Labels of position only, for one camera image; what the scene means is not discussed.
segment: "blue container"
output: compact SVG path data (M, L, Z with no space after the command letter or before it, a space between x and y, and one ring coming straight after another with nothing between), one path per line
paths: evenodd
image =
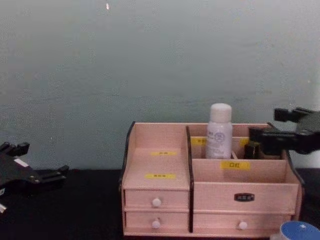
M286 222L280 232L288 240L320 240L320 230L303 221Z

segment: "pink wooden organizer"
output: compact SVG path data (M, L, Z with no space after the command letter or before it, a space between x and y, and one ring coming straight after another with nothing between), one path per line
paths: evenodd
M243 159L249 127L270 125L233 124L222 160L205 159L206 123L134 122L119 181L124 236L268 238L298 220L303 181L289 153ZM254 200L235 199L244 193Z

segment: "drawer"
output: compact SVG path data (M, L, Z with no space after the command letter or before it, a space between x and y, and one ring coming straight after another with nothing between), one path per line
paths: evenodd
M127 228L145 229L148 232L166 229L188 230L188 213L127 212Z
M253 194L254 200L235 200L235 196L242 193ZM245 211L247 213L294 215L297 194L297 184L195 182L194 209L213 213Z
M189 209L188 191L126 190L127 208Z
M196 213L193 217L193 227L194 229L278 230L283 223L290 220L290 215Z

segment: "white bottle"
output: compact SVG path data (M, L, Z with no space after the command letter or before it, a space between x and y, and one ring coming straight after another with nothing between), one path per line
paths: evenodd
M205 157L207 159L231 159L232 108L225 103L211 106L210 122L207 127Z

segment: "black table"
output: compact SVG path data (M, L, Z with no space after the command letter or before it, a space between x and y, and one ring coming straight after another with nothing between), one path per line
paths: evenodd
M303 219L320 227L320 169L299 169L306 181ZM1 240L121 240L119 170L71 170L62 189L1 199Z

